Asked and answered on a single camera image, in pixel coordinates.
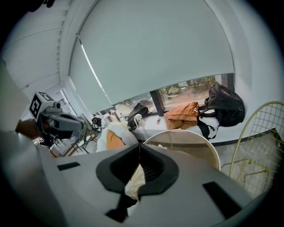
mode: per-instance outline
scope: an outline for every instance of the roller blind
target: roller blind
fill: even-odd
[[[202,0],[100,0],[79,35],[112,103],[233,72],[224,31]]]
[[[78,39],[71,60],[70,78],[76,92],[90,113],[93,114],[111,107],[88,65]]]

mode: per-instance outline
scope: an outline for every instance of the window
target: window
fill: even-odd
[[[123,116],[128,116],[139,102],[148,107],[149,113],[156,112],[156,107],[150,92],[116,103],[113,105],[113,107],[116,110],[116,113],[122,114]]]
[[[112,108],[101,113],[105,114],[114,110],[117,114],[127,117],[140,102],[148,107],[148,115],[163,116],[164,112],[176,106],[190,102],[204,103],[204,99],[209,96],[209,88],[214,84],[223,85],[234,91],[234,74],[220,74],[176,83],[116,103]]]
[[[219,83],[227,86],[226,75],[216,75],[193,79],[159,89],[165,108],[182,106],[189,102],[203,103],[209,88]]]

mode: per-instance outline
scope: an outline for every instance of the black backpack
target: black backpack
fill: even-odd
[[[100,117],[93,117],[92,122],[97,128],[102,126],[102,119]]]
[[[214,110],[212,113],[205,113],[207,110]],[[199,117],[215,117],[219,126],[230,127],[243,122],[245,118],[245,106],[243,100],[228,88],[216,84],[210,87],[209,97],[204,100],[204,105],[199,107],[197,125],[206,139],[214,139],[216,135],[209,138],[209,128],[215,129],[200,121]]]
[[[138,103],[133,111],[131,111],[131,113],[128,115],[127,121],[128,121],[128,126],[130,127],[129,131],[132,131],[134,129],[136,129],[136,124],[134,123],[134,117],[137,114],[141,114],[142,117],[144,117],[147,113],[149,112],[148,108],[146,106],[144,106],[141,103]]]

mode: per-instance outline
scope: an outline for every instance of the black slot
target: black slot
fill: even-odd
[[[203,187],[226,219],[241,211],[240,206],[215,182],[206,183]]]
[[[70,163],[67,163],[67,164],[62,164],[62,165],[58,165],[57,168],[59,169],[59,171],[62,171],[62,170],[66,170],[66,169],[69,169],[69,168],[74,168],[76,166],[79,166],[80,164],[78,162],[70,162]]]

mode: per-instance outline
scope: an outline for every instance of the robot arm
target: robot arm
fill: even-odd
[[[42,145],[51,147],[57,139],[68,139],[84,127],[83,120],[62,111],[59,102],[45,92],[36,92],[29,108],[44,139]]]

